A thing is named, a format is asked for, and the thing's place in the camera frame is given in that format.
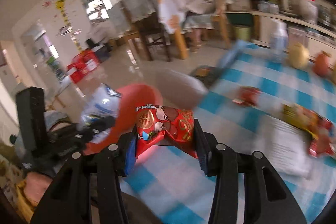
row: red snack bag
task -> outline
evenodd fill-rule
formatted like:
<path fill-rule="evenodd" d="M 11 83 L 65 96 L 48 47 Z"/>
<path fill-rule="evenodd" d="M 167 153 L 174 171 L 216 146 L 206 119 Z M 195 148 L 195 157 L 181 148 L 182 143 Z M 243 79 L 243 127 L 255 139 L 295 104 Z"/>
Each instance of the red snack bag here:
<path fill-rule="evenodd" d="M 147 104 L 138 107 L 136 156 L 139 156 L 153 144 L 161 141 L 165 135 L 184 152 L 196 157 L 193 147 L 194 115 L 190 110 Z"/>
<path fill-rule="evenodd" d="M 318 140 L 312 140 L 309 147 L 309 154 L 313 157 L 318 157 L 323 154 L 330 156 L 335 155 L 335 151 L 331 146 L 330 137 L 328 135 L 321 134 Z"/>
<path fill-rule="evenodd" d="M 260 90 L 252 86 L 241 86 L 238 91 L 238 98 L 233 102 L 242 106 L 255 106 Z"/>

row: green trash can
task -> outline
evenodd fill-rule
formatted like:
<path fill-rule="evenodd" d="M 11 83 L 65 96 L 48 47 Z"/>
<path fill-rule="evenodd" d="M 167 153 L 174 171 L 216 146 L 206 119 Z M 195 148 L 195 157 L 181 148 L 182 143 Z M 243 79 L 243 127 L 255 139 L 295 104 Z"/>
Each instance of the green trash can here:
<path fill-rule="evenodd" d="M 251 27 L 246 25 L 234 25 L 234 34 L 236 40 L 251 41 Z"/>

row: yellow gourd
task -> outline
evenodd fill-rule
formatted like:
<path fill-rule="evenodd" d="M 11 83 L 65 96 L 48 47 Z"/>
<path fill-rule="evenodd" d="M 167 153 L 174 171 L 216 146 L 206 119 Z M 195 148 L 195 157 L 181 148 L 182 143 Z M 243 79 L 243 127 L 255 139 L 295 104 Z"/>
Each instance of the yellow gourd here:
<path fill-rule="evenodd" d="M 309 61 L 309 50 L 301 43 L 295 43 L 288 49 L 288 62 L 296 69 L 303 69 Z"/>

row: snack package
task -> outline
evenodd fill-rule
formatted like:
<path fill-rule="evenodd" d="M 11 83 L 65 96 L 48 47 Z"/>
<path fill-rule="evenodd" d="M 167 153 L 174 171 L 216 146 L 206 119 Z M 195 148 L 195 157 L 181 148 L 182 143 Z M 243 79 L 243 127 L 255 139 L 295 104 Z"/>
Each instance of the snack package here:
<path fill-rule="evenodd" d="M 330 120 L 297 104 L 283 105 L 283 120 L 311 134 L 313 140 L 309 147 L 310 155 L 313 157 L 335 156 L 335 145 L 332 138 L 334 125 Z"/>
<path fill-rule="evenodd" d="M 136 156 L 164 138 L 196 157 L 193 145 L 194 114 L 191 110 L 147 104 L 137 107 Z"/>
<path fill-rule="evenodd" d="M 234 103 L 242 106 L 256 106 L 260 90 L 252 86 L 241 86 Z"/>
<path fill-rule="evenodd" d="M 119 103 L 121 94 L 111 89 L 106 84 L 100 84 L 99 87 L 92 94 L 84 110 L 81 113 L 81 120 L 78 123 L 78 130 L 82 130 L 85 126 L 89 126 L 97 119 L 113 116 L 115 118 L 119 115 Z M 110 133 L 110 129 L 97 133 L 92 143 L 102 142 Z"/>
<path fill-rule="evenodd" d="M 309 154 L 313 157 L 320 155 L 335 156 L 335 149 L 331 143 L 331 138 L 328 135 L 321 134 L 319 139 L 313 139 L 310 143 Z"/>
<path fill-rule="evenodd" d="M 307 131 L 314 139 L 318 139 L 321 131 L 327 131 L 332 135 L 334 127 L 328 119 L 297 104 L 293 106 L 283 105 L 283 120 L 292 126 Z"/>

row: table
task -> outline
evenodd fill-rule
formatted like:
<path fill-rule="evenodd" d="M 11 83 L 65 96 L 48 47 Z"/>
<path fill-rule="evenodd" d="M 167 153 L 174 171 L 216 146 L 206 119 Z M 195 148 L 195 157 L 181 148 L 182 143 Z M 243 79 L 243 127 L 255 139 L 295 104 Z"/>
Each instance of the table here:
<path fill-rule="evenodd" d="M 181 0 L 156 0 L 160 23 L 169 34 L 174 34 L 176 45 L 180 52 L 180 58 L 188 58 L 186 44 L 181 34 L 181 24 L 185 20 L 186 12 L 183 10 Z"/>
<path fill-rule="evenodd" d="M 263 93 L 258 108 L 232 103 L 237 88 L 251 85 Z M 307 71 L 270 61 L 270 50 L 248 44 L 233 65 L 194 110 L 206 132 L 236 152 L 251 153 L 258 122 L 263 115 L 277 117 L 283 103 L 298 103 L 336 122 L 336 88 Z M 336 161 L 313 159 L 308 178 L 281 174 L 308 222 L 321 212 L 336 189 Z M 140 155 L 135 170 L 122 182 L 163 223 L 208 223 L 215 177 L 206 177 L 198 161 L 175 147 L 152 146 Z M 243 177 L 239 177 L 238 221 L 243 223 Z"/>

